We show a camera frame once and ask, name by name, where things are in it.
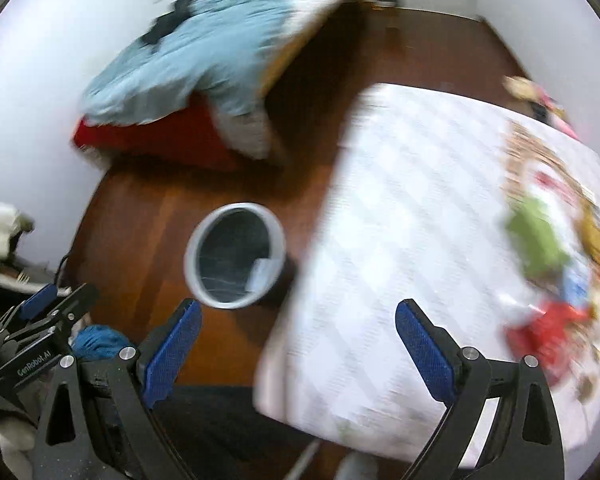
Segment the red soda can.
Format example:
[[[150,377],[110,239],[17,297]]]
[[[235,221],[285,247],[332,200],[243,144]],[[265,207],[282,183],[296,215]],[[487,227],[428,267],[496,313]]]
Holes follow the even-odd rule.
[[[583,333],[590,322],[588,312],[565,302],[547,300],[541,312],[518,326],[507,326],[505,340],[512,355],[520,360],[534,356],[548,385],[559,385],[585,347]]]

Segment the green cardboard box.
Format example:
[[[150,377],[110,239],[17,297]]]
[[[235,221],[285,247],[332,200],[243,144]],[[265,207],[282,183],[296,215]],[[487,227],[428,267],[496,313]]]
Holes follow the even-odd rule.
[[[544,204],[524,196],[513,206],[505,229],[524,277],[535,284],[554,280],[570,260],[547,217]]]

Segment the blue white milk carton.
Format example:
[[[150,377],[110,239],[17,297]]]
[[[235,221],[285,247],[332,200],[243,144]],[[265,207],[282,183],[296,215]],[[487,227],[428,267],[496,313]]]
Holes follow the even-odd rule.
[[[580,254],[573,254],[562,269],[560,281],[560,296],[566,304],[578,310],[588,307],[592,278],[591,266],[588,259]]]

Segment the white round trash bin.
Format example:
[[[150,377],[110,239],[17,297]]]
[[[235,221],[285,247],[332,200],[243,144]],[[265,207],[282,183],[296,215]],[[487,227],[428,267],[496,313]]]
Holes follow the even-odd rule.
[[[190,237],[185,281],[207,307],[277,308],[296,274],[286,234],[275,214],[255,203],[232,203],[210,212]]]

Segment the blue cloth on floor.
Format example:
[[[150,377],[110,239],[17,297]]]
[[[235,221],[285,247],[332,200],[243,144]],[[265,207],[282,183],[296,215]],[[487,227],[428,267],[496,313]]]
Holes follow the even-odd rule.
[[[114,358],[131,341],[122,333],[106,325],[90,325],[73,339],[73,353],[80,361],[96,362]]]

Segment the white patterned table cloth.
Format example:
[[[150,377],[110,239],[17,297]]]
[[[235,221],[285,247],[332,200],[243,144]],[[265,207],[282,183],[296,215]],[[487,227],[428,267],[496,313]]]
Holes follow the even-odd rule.
[[[520,125],[600,206],[600,158],[530,117],[397,84],[363,91],[283,318],[262,353],[263,415],[410,462],[444,412],[396,332],[415,300],[461,346],[506,360],[505,327],[538,302],[504,229]]]

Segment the red bed sheet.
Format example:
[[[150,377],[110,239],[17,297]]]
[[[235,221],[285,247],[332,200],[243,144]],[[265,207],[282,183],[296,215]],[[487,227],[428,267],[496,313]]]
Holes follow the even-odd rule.
[[[238,157],[222,141],[207,99],[193,92],[182,110],[145,125],[89,126],[82,118],[73,135],[77,148],[134,156],[215,171],[239,168]]]

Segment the wooden bed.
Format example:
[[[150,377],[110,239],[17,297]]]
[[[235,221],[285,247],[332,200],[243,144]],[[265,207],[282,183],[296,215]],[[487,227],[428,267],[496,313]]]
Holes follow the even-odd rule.
[[[321,31],[326,22],[349,0],[337,0],[321,12],[310,12],[310,21],[289,44],[278,52],[274,62],[268,68],[262,79],[259,93],[259,104],[256,110],[245,116],[227,116],[217,110],[207,97],[211,108],[212,120],[219,131],[223,143],[237,156],[244,155],[254,160],[277,160],[280,148],[277,134],[265,109],[265,99],[279,81],[280,77],[298,58],[304,47]],[[112,159],[117,154],[96,150],[96,148],[78,148],[78,150],[101,157],[103,160]]]

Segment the pink plush toy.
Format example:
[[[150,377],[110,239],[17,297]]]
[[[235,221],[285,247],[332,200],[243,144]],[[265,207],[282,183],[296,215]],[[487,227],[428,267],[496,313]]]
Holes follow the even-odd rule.
[[[543,89],[539,91],[536,102],[542,108],[543,120],[547,125],[565,133],[571,139],[580,140],[571,125],[566,110]]]

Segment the black clothing on bed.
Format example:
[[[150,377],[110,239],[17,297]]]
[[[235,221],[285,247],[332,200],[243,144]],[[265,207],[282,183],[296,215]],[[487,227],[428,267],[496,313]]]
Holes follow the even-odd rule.
[[[142,36],[140,42],[148,46],[156,46],[162,38],[174,32],[183,22],[191,18],[194,14],[192,4],[195,0],[175,0],[172,3],[171,10],[158,16]]]

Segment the light blue duvet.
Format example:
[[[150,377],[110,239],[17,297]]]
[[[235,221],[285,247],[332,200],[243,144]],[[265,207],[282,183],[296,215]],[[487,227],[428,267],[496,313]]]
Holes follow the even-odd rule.
[[[253,113],[278,52],[337,0],[195,0],[194,14],[156,46],[125,47],[85,89],[92,125],[155,122],[204,94],[227,116]]]

